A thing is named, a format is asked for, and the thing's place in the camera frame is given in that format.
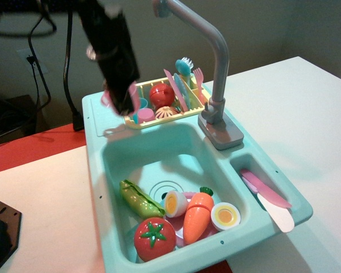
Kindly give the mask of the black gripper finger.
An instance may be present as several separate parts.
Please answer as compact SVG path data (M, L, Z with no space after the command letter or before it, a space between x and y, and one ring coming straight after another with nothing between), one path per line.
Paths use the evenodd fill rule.
M135 104L127 90L124 93L110 93L111 107L119 115L130 115L135 112Z

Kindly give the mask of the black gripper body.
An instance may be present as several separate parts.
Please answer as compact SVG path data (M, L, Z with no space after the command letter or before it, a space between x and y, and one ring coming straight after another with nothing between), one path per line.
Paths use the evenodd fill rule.
M113 98L126 98L140 75L130 33L119 5L78 5L82 27Z

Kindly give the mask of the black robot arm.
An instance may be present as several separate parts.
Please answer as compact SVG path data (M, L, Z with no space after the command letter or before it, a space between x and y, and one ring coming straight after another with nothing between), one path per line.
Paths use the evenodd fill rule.
M0 16L33 12L52 23L51 13L65 11L75 11L80 17L114 110L122 116L136 112L130 87L140 75L121 7L104 7L98 1L0 1Z

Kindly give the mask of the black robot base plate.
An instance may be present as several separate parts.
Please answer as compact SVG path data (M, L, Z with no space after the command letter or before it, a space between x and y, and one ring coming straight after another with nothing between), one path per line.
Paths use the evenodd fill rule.
M22 213L0 201L0 268L19 246Z

